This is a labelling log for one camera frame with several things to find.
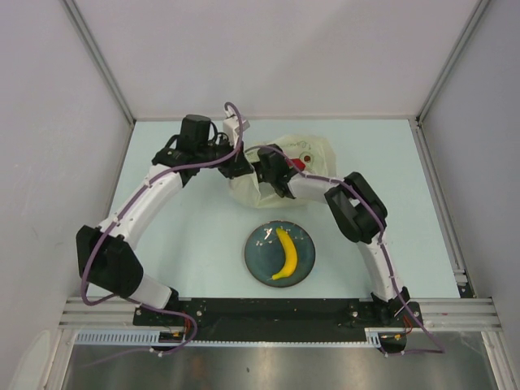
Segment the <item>yellow-green plastic bag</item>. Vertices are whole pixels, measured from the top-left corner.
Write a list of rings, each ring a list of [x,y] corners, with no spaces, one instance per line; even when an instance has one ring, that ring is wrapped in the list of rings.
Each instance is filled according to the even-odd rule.
[[[272,142],[297,165],[301,171],[317,176],[336,176],[336,154],[329,141],[315,135],[286,135]],[[275,209],[303,206],[309,201],[280,197],[256,173],[229,181],[231,197],[243,206],[255,209]]]

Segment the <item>yellow fake banana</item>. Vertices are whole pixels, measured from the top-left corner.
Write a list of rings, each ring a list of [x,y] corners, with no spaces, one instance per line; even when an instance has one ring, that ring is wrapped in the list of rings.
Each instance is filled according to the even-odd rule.
[[[271,278],[273,280],[286,279],[294,274],[297,269],[298,255],[297,249],[291,236],[281,227],[275,230],[282,249],[284,251],[284,265]]]

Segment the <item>red fake dragon fruit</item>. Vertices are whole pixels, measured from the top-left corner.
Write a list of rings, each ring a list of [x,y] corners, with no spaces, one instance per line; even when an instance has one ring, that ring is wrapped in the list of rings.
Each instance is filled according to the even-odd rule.
[[[296,171],[304,171],[306,169],[306,165],[299,158],[289,159],[288,165]]]

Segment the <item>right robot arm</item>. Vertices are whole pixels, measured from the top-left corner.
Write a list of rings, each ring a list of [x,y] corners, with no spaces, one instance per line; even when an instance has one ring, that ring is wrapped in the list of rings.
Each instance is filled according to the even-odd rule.
[[[282,198],[328,205],[344,237],[357,245],[372,283],[375,317],[384,326],[401,320],[410,300],[408,289],[394,269],[386,246],[388,211],[363,175],[343,179],[303,171],[277,145],[255,146],[259,161],[254,170]]]

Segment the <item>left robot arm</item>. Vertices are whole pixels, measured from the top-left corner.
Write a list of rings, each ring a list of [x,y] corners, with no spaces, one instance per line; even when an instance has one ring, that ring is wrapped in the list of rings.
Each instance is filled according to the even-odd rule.
[[[243,155],[248,122],[228,113],[223,128],[202,115],[183,118],[180,133],[155,154],[152,165],[132,196],[96,227],[84,225],[76,234],[81,292],[90,284],[147,306],[161,324],[180,314],[179,293],[148,276],[135,254],[147,227],[165,204],[202,168],[217,168],[227,178],[249,174]]]

